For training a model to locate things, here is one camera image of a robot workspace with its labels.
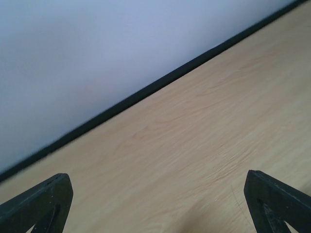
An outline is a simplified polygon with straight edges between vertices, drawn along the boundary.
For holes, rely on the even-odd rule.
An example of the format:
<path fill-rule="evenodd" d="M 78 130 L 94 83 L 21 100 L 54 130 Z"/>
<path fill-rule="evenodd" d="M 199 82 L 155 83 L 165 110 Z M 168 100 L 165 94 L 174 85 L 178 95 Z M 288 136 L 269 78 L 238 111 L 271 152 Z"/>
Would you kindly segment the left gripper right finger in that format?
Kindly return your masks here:
<path fill-rule="evenodd" d="M 311 231 L 311 197 L 259 170 L 249 170 L 244 185 L 247 206 L 258 233 Z"/>

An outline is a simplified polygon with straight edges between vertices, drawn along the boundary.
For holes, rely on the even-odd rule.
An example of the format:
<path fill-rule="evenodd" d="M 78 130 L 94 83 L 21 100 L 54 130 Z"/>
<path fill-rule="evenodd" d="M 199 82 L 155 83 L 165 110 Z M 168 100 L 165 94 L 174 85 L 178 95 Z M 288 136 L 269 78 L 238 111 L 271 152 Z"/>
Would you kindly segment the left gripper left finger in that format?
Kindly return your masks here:
<path fill-rule="evenodd" d="M 0 205 L 0 231 L 61 233 L 72 199 L 69 175 L 55 174 Z"/>

